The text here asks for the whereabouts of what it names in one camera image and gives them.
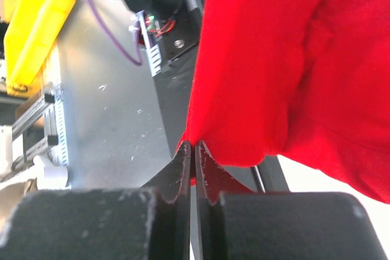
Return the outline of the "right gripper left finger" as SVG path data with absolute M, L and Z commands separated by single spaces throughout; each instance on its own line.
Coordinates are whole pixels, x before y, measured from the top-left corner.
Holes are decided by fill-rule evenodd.
M 2 259 L 188 259 L 191 146 L 138 189 L 38 191 L 12 210 Z

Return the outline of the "red t shirt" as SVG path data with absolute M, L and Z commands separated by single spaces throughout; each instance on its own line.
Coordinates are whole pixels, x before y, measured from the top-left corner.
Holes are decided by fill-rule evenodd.
M 389 202 L 389 0 L 205 0 L 182 138 Z

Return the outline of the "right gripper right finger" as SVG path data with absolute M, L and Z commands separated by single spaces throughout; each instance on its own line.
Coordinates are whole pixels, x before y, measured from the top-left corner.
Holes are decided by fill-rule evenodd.
M 385 259 L 362 204 L 343 192 L 254 192 L 194 148 L 203 259 Z

